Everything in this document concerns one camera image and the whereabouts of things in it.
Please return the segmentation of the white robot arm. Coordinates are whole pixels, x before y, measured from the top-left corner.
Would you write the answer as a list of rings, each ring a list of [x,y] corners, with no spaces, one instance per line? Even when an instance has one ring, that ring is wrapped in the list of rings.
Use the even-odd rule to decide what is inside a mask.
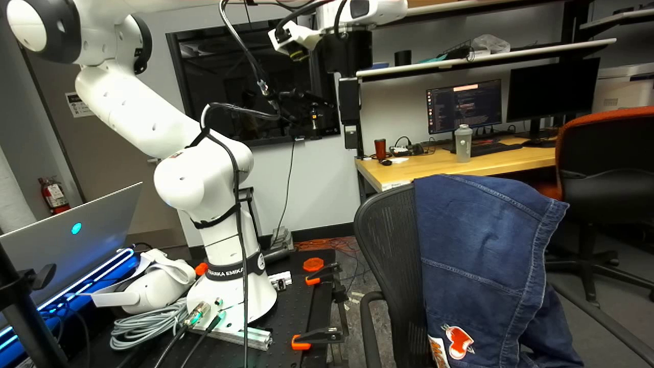
[[[150,44],[139,17],[208,2],[229,0],[9,0],[6,20],[26,50],[78,66],[81,102],[157,162],[157,195],[193,221],[208,258],[208,271],[191,286],[187,305],[205,303],[221,322],[246,326],[277,301],[238,195],[254,167],[251,150],[205,118],[187,116],[139,80]]]

